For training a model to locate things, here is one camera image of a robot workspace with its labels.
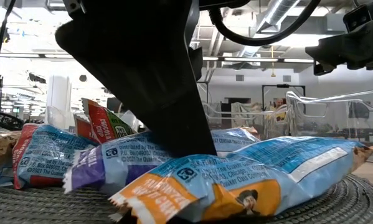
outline gray mat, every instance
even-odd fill
[[[61,188],[13,190],[0,187],[0,224],[112,223],[115,208],[92,189],[64,195]]]
[[[0,188],[0,224],[110,223],[115,208],[107,197],[91,189],[64,195],[62,189]],[[179,219],[171,223],[185,223]],[[235,223],[226,220],[215,223]],[[373,185],[349,175],[324,195],[270,219],[239,223],[373,224]]]

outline snack bag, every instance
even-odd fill
[[[355,141],[281,137],[226,157],[172,159],[114,194],[111,217],[127,208],[142,224],[273,216],[325,193],[372,153]]]
[[[96,144],[98,144],[97,137],[95,136],[95,133],[92,131],[91,123],[89,121],[74,115],[74,123],[75,123],[75,134],[86,138]]]
[[[100,144],[136,133],[119,117],[98,103],[82,98],[82,105]]]
[[[242,129],[212,132],[219,155],[226,155],[259,141]],[[140,175],[164,164],[172,157],[153,138],[151,132],[134,134],[82,152],[64,178],[65,193],[92,186],[113,195]]]
[[[15,189],[61,184],[74,153],[88,146],[89,141],[51,125],[25,124],[12,153]]]
[[[20,131],[0,133],[0,185],[13,182],[12,149],[20,134]]]

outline wall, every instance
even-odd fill
[[[283,84],[283,75],[291,75],[289,85],[299,84],[299,75],[292,69],[275,69],[276,77],[271,77],[271,74],[271,69],[235,71],[217,68],[209,83],[209,103],[219,103],[225,101],[225,98],[251,98],[252,102],[262,102],[262,85]],[[244,82],[237,82],[236,75],[244,75]],[[265,90],[265,101],[268,103],[273,101],[273,98],[284,96],[288,89],[266,87]],[[205,101],[206,96],[203,91],[201,91],[201,98]]]
[[[298,81],[300,85],[305,85],[307,97],[314,97],[317,95],[315,91],[319,85],[319,78],[313,75],[313,67],[303,70],[299,75]]]

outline black cable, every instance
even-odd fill
[[[15,116],[12,116],[10,114],[2,113],[2,112],[0,112],[0,115],[11,118],[14,121],[17,121],[17,127],[15,127],[13,125],[5,124],[2,121],[0,121],[0,127],[1,128],[7,129],[9,131],[21,131],[21,129],[23,127],[23,124],[24,124],[24,122],[21,119],[15,117]]]
[[[312,12],[316,9],[320,2],[321,0],[311,0],[311,2],[305,7],[304,11],[300,14],[300,16],[298,16],[298,18],[294,21],[294,23],[292,23],[292,25],[278,34],[264,38],[244,37],[229,30],[222,21],[223,17],[220,9],[211,9],[210,18],[213,25],[216,26],[218,31],[224,37],[238,44],[258,47],[273,44],[294,33],[311,16]]]
[[[5,18],[2,21],[2,26],[1,26],[1,30],[0,30],[0,54],[1,54],[2,43],[4,42],[7,18],[11,14],[15,2],[16,2],[16,0],[11,0],[11,2],[9,3],[9,6],[6,9]]]

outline ceiling light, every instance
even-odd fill
[[[73,58],[73,56],[69,54],[45,54],[47,58]]]
[[[0,57],[12,57],[12,58],[39,58],[38,54],[12,54],[12,53],[1,53]]]
[[[203,57],[203,60],[205,61],[218,61],[218,57]]]
[[[3,101],[3,100],[1,100],[1,104],[2,105],[13,105],[13,102],[11,102],[11,101]]]
[[[238,57],[227,57],[224,58],[227,62],[277,62],[277,58],[238,58]]]
[[[313,63],[313,59],[286,59],[285,62],[288,63]]]
[[[50,7],[65,7],[64,3],[50,3]]]

